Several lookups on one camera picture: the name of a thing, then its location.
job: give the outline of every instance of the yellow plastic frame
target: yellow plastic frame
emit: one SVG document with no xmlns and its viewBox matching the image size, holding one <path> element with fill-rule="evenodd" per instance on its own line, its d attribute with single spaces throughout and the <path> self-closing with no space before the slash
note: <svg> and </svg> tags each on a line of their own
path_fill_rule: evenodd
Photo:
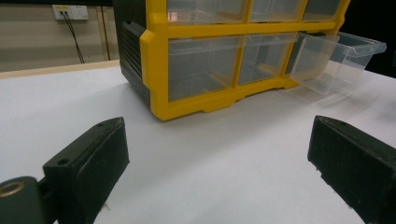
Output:
<svg viewBox="0 0 396 224">
<path fill-rule="evenodd" d="M 235 73 L 230 88 L 213 91 L 174 102 L 168 101 L 168 40 L 183 37 L 208 37 L 221 35 L 273 34 L 307 31 L 334 35 L 344 23 L 344 15 L 350 0 L 341 0 L 334 21 L 302 22 L 308 0 L 303 0 L 299 19 L 294 22 L 249 23 L 253 0 L 247 1 L 243 23 L 174 25 L 168 23 L 166 0 L 146 0 L 147 30 L 140 37 L 143 83 L 150 90 L 150 110 L 159 119 L 167 120 L 204 111 L 211 112 L 230 106 L 251 94 L 271 89 L 288 89 L 298 84 L 285 75 L 292 50 L 290 45 L 281 73 L 277 77 L 249 84 L 238 85 L 238 72 Z M 238 52 L 236 70 L 239 71 L 243 48 Z"/>
</svg>

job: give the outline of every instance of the power cord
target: power cord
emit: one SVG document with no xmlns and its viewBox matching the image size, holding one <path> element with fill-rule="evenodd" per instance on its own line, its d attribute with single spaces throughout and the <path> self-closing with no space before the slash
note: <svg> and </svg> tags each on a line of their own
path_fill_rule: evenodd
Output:
<svg viewBox="0 0 396 224">
<path fill-rule="evenodd" d="M 64 20 L 66 21 L 67 26 L 69 27 L 69 30 L 72 33 L 73 38 L 75 39 L 76 49 L 77 49 L 77 54 L 78 54 L 78 57 L 79 57 L 79 61 L 81 63 L 85 63 L 84 58 L 82 57 L 81 50 L 79 49 L 79 46 L 78 46 L 78 42 L 77 42 L 77 39 L 76 39 L 76 34 L 74 32 L 72 22 L 71 22 L 71 20 L 70 20 L 70 18 L 68 16 L 67 12 L 61 11 L 61 15 L 64 17 Z"/>
</svg>

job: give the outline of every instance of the table surface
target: table surface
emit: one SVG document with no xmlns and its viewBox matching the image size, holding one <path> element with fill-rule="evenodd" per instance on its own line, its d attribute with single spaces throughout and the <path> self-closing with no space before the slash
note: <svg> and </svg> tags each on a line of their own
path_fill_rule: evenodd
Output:
<svg viewBox="0 0 396 224">
<path fill-rule="evenodd" d="M 95 223 L 363 223 L 306 158 L 315 115 L 396 147 L 396 79 L 353 94 L 267 91 L 162 122 L 119 67 L 0 80 L 0 182 L 31 175 L 94 124 L 124 117 L 131 163 Z"/>
</svg>

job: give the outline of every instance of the screw hole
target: screw hole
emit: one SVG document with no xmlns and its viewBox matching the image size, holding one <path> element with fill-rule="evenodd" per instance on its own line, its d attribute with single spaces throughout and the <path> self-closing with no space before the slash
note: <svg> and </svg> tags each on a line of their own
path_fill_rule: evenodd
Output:
<svg viewBox="0 0 396 224">
<path fill-rule="evenodd" d="M 58 161 L 58 165 L 65 165 L 65 164 L 67 164 L 68 162 L 69 162 L 68 159 L 63 159 L 63 160 Z"/>
<path fill-rule="evenodd" d="M 23 182 L 14 182 L 0 188 L 0 198 L 12 195 L 25 187 Z"/>
</svg>

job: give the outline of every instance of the white table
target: white table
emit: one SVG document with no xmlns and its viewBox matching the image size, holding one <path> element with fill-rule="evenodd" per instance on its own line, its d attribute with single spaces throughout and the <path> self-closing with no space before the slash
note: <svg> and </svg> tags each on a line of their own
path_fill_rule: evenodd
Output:
<svg viewBox="0 0 396 224">
<path fill-rule="evenodd" d="M 396 79 L 364 72 L 333 101 L 303 87 L 161 122 L 119 67 L 0 80 L 0 182 L 31 175 L 94 124 L 124 117 L 131 163 L 99 223 L 363 223 L 306 154 L 315 115 L 396 147 Z"/>
</svg>

